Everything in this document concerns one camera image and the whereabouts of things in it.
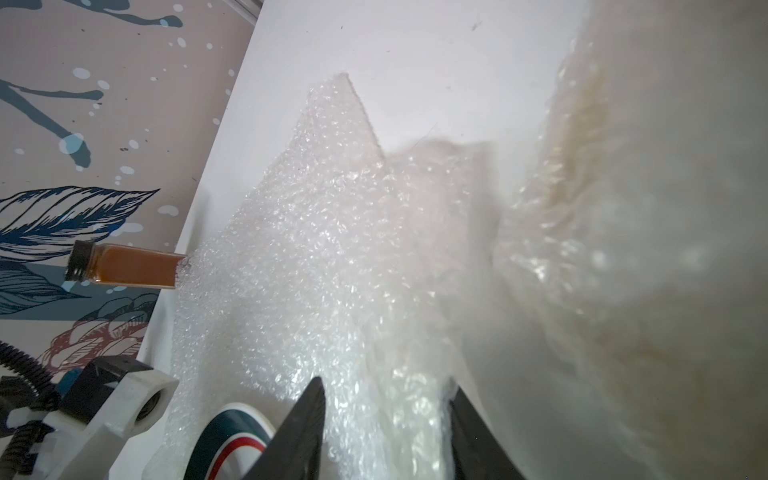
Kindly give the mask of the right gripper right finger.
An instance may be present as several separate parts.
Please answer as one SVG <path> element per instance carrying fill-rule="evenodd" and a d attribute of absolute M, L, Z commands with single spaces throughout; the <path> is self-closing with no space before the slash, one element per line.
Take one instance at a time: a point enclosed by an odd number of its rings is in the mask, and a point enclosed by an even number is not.
<path fill-rule="evenodd" d="M 455 480 L 524 480 L 461 388 L 449 402 Z"/>

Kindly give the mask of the white plate dark rim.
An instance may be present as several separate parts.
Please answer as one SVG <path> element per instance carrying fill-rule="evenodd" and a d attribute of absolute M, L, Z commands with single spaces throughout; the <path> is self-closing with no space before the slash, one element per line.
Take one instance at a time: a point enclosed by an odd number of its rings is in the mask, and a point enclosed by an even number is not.
<path fill-rule="evenodd" d="M 184 480 L 242 479 L 276 433 L 268 418 L 239 402 L 226 404 L 199 435 Z"/>

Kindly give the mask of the clear bubble wrap sheet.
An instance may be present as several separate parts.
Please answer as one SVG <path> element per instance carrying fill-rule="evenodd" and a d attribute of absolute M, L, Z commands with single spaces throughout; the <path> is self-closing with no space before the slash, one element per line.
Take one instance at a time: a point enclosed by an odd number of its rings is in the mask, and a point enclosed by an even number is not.
<path fill-rule="evenodd" d="M 552 99 L 595 62 L 599 181 L 544 208 Z M 767 5 L 592 1 L 494 263 L 653 479 L 767 475 Z"/>
<path fill-rule="evenodd" d="M 313 87 L 286 150 L 179 272 L 180 384 L 144 477 L 181 478 L 223 405 L 277 416 L 314 377 L 333 477 L 450 477 L 478 159 L 445 141 L 386 155 L 348 76 Z"/>

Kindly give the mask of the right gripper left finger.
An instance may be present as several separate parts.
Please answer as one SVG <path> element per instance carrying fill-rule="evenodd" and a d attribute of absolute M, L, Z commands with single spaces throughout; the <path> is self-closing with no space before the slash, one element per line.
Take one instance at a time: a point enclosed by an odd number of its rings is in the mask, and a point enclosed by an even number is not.
<path fill-rule="evenodd" d="M 326 395 L 314 377 L 243 480 L 317 480 L 321 470 Z"/>

